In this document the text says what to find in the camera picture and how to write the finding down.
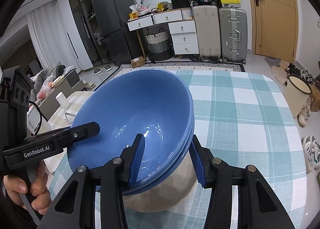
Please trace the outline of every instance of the beige trash can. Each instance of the beige trash can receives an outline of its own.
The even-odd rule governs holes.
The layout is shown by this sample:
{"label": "beige trash can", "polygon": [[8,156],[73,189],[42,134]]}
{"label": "beige trash can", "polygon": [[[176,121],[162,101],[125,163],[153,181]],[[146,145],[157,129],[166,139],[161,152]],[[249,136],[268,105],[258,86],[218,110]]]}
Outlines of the beige trash can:
{"label": "beige trash can", "polygon": [[310,85],[305,80],[295,74],[289,75],[287,88],[283,95],[294,118],[297,117],[311,93]]}

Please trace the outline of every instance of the teal and white tablecloth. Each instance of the teal and white tablecloth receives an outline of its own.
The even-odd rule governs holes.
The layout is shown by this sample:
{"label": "teal and white tablecloth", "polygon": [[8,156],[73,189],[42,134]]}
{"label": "teal and white tablecloth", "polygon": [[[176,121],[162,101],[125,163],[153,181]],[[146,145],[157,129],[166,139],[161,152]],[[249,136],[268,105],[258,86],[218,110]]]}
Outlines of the teal and white tablecloth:
{"label": "teal and white tablecloth", "polygon": [[[243,72],[177,70],[188,85],[195,114],[195,134],[229,165],[255,165],[279,197],[296,228],[300,228],[307,196],[306,167],[298,130],[278,86],[269,78]],[[52,198],[71,176],[64,155],[49,186]],[[129,228],[204,226],[210,189],[200,184],[169,210],[139,213],[126,209]],[[237,228],[237,187],[233,188],[231,228]],[[96,214],[100,195],[96,196]],[[99,228],[100,219],[96,217]]]}

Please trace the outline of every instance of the wooden door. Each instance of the wooden door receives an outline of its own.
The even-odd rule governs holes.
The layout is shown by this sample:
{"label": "wooden door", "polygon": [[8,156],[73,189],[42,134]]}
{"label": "wooden door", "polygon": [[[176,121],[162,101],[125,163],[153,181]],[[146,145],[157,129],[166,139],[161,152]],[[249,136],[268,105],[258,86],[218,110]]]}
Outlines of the wooden door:
{"label": "wooden door", "polygon": [[251,0],[253,51],[293,62],[297,46],[296,0]]}

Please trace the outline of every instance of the stacked bowl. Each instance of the stacked bowl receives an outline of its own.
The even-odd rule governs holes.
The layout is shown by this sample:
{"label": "stacked bowl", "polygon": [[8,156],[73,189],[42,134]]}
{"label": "stacked bowl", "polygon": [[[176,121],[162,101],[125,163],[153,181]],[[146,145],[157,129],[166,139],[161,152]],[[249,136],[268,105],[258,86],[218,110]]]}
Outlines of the stacked bowl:
{"label": "stacked bowl", "polygon": [[84,103],[72,127],[95,121],[100,133],[67,149],[73,171],[80,165],[103,166],[145,137],[137,182],[123,195],[150,190],[167,179],[190,147],[195,118],[187,85],[175,74],[139,69],[109,81]]}

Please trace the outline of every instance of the silver suitcase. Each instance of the silver suitcase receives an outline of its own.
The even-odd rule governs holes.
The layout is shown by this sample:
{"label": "silver suitcase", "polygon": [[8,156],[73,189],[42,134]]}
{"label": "silver suitcase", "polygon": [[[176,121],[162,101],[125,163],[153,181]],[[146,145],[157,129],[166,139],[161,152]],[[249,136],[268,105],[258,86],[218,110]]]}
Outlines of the silver suitcase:
{"label": "silver suitcase", "polygon": [[196,22],[200,56],[221,56],[221,41],[218,8],[216,6],[195,6],[193,14]]}
{"label": "silver suitcase", "polygon": [[219,9],[220,34],[223,61],[240,61],[247,57],[247,13],[243,9]]}

